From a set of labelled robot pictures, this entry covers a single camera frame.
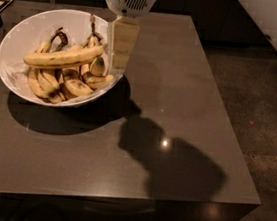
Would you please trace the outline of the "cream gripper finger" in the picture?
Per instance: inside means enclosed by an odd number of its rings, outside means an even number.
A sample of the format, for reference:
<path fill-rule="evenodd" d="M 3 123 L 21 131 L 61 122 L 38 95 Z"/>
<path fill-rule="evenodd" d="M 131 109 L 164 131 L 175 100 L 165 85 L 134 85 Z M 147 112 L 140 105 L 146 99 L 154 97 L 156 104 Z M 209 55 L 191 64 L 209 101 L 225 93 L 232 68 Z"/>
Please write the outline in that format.
<path fill-rule="evenodd" d="M 107 26 L 108 62 L 112 69 L 125 71 L 139 36 L 140 25 L 136 18 L 117 16 Z"/>

